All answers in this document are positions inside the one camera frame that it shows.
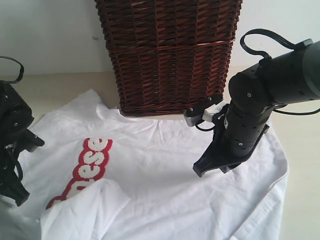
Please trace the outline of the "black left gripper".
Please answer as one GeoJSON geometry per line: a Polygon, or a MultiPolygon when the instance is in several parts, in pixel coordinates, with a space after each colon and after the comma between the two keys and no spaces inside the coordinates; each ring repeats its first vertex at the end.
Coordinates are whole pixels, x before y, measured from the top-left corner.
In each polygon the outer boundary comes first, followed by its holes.
{"type": "Polygon", "coordinates": [[[34,121],[32,109],[10,83],[0,82],[0,194],[14,200],[17,207],[30,193],[22,184],[23,170],[18,161],[22,138],[34,121]]]}

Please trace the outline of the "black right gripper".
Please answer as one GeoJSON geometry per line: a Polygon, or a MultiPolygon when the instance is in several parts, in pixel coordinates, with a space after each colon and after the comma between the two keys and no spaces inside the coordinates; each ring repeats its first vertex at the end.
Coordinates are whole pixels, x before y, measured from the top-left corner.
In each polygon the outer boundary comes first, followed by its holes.
{"type": "Polygon", "coordinates": [[[212,142],[193,164],[192,169],[200,178],[215,169],[226,174],[236,168],[237,163],[248,160],[272,112],[270,96],[253,71],[242,71],[233,76],[228,90],[231,101],[224,117],[222,137],[218,144],[212,142]]]}

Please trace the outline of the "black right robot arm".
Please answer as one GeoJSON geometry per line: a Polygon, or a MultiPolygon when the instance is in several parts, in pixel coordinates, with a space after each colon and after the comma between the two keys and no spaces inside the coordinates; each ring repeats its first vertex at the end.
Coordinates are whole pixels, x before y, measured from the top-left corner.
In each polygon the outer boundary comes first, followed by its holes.
{"type": "Polygon", "coordinates": [[[268,131],[273,111],[320,98],[320,44],[306,40],[298,48],[234,75],[228,84],[230,103],[204,111],[213,123],[212,142],[193,165],[199,176],[226,173],[247,161],[268,131]]]}

